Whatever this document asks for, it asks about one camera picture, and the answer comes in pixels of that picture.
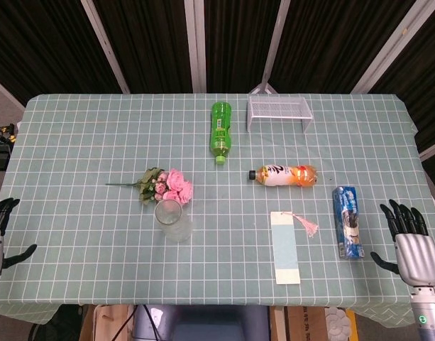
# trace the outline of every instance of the green bottle cap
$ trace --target green bottle cap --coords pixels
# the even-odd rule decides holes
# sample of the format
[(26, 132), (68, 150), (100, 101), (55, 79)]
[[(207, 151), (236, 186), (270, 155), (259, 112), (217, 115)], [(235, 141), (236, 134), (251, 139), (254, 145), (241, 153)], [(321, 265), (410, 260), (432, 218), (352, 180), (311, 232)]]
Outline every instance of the green bottle cap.
[(225, 163), (225, 156), (219, 155), (216, 156), (216, 164), (223, 165)]

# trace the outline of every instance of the orange juice bottle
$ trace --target orange juice bottle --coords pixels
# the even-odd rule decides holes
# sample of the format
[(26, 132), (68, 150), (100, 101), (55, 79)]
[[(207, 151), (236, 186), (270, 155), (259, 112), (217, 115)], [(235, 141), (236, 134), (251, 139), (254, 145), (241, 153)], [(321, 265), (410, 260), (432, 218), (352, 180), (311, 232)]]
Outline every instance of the orange juice bottle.
[(265, 186), (296, 185), (312, 187), (316, 182), (314, 166), (263, 166), (259, 170), (250, 170), (248, 178), (257, 180)]

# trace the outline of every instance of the blue snack package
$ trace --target blue snack package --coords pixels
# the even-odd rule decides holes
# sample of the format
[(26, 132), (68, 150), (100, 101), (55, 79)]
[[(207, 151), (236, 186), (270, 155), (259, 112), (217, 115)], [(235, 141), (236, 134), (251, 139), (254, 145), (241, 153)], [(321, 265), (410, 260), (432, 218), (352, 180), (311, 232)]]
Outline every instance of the blue snack package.
[(364, 257), (359, 238), (359, 209), (354, 187), (337, 187), (332, 192), (336, 220), (338, 254), (340, 258)]

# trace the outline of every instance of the green checkered tablecloth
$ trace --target green checkered tablecloth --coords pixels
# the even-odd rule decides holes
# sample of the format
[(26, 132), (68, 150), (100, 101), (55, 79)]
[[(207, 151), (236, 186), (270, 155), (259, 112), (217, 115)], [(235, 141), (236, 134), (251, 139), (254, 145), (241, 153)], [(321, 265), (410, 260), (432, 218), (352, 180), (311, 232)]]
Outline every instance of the green checkered tablecloth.
[[(35, 254), (3, 272), (0, 313), (46, 322), (61, 303), (337, 305), (385, 325), (412, 322), (398, 276), (338, 258), (331, 191), (353, 185), (366, 254), (394, 261), (378, 205), (388, 198), (435, 210), (403, 103), (392, 95), (302, 94), (314, 115), (254, 120), (246, 94), (50, 94), (26, 107), (0, 199), (17, 197), (6, 254)], [(224, 166), (209, 150), (211, 106), (231, 104), (233, 147)], [(248, 180), (264, 164), (312, 164), (313, 188), (267, 188)], [(132, 188), (146, 168), (177, 168), (194, 183), (186, 244), (154, 227), (154, 205)], [(300, 285), (276, 285), (271, 211), (319, 224), (308, 238), (295, 222)]]

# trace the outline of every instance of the pink rose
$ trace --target pink rose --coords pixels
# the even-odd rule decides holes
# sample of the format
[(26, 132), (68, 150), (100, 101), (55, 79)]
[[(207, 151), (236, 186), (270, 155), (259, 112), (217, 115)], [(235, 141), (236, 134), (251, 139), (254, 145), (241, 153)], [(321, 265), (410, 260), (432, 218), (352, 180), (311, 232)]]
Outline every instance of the pink rose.
[(167, 185), (169, 189), (181, 191), (184, 185), (184, 176), (177, 169), (172, 168), (168, 174)]
[(175, 190), (169, 190), (169, 191), (163, 193), (163, 199), (164, 200), (176, 200), (176, 201), (178, 201), (178, 203), (181, 203), (180, 197), (177, 194), (177, 191), (175, 191)]
[(164, 183), (156, 183), (154, 189), (157, 193), (163, 194), (167, 190), (167, 186)]
[(168, 172), (162, 172), (158, 177), (158, 181), (165, 182), (167, 181), (167, 178), (168, 178)]
[(181, 204), (187, 204), (194, 194), (194, 188), (192, 183), (189, 181), (185, 181), (182, 186), (181, 192), (179, 192), (180, 202)]

